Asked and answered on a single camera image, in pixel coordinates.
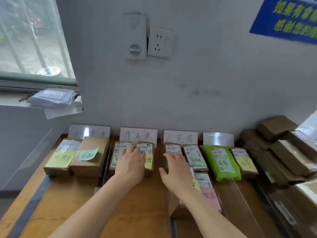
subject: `blue banner with yellow text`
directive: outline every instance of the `blue banner with yellow text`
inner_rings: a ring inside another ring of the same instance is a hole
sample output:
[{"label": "blue banner with yellow text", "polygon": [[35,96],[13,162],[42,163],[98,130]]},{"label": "blue banner with yellow text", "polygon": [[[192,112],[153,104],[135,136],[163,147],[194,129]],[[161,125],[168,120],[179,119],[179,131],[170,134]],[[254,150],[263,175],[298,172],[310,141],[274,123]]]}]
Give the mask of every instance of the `blue banner with yellow text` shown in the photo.
[{"label": "blue banner with yellow text", "polygon": [[317,0],[264,0],[250,33],[317,44]]}]

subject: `yellow sticky note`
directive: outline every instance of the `yellow sticky note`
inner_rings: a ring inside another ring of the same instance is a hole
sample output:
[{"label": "yellow sticky note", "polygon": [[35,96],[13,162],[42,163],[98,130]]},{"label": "yellow sticky note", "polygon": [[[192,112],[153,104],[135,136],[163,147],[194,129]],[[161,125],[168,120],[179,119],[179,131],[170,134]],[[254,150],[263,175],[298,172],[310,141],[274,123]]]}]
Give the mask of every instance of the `yellow sticky note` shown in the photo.
[{"label": "yellow sticky note", "polygon": [[236,156],[238,165],[245,171],[257,172],[252,159],[245,156]]},{"label": "yellow sticky note", "polygon": [[153,154],[145,153],[145,164],[146,169],[152,169]]},{"label": "yellow sticky note", "polygon": [[67,168],[75,156],[74,151],[57,150],[53,153],[46,167],[52,168]]},{"label": "yellow sticky note", "polygon": [[199,192],[201,193],[201,190],[200,190],[200,186],[199,186],[198,180],[193,179],[193,186],[195,187],[195,189],[199,190]]}]

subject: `green plastic mailer bag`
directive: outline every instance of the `green plastic mailer bag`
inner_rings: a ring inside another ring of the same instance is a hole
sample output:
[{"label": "green plastic mailer bag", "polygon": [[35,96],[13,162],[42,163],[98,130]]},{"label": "green plastic mailer bag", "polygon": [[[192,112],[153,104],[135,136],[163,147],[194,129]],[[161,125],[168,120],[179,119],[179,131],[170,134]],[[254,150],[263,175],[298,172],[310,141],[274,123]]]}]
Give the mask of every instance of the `green plastic mailer bag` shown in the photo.
[{"label": "green plastic mailer bag", "polygon": [[240,168],[229,149],[219,145],[200,145],[217,181],[240,180]]}]

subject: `electrical outlet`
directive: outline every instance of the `electrical outlet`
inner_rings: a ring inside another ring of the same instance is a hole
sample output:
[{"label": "electrical outlet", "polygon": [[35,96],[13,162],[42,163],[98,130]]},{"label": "electrical outlet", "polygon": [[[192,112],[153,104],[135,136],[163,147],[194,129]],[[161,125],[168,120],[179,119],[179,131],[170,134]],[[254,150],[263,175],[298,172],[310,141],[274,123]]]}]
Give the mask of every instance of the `electrical outlet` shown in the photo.
[{"label": "electrical outlet", "polygon": [[147,55],[169,58],[172,54],[174,36],[172,30],[151,27]]}]

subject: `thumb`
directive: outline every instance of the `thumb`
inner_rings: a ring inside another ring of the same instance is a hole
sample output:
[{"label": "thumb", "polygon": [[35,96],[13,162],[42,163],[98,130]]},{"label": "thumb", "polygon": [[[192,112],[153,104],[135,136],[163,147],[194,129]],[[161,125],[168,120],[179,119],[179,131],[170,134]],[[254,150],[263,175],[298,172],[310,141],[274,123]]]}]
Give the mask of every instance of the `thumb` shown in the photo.
[{"label": "thumb", "polygon": [[162,180],[167,176],[166,171],[163,168],[159,168],[159,173],[161,175]]}]

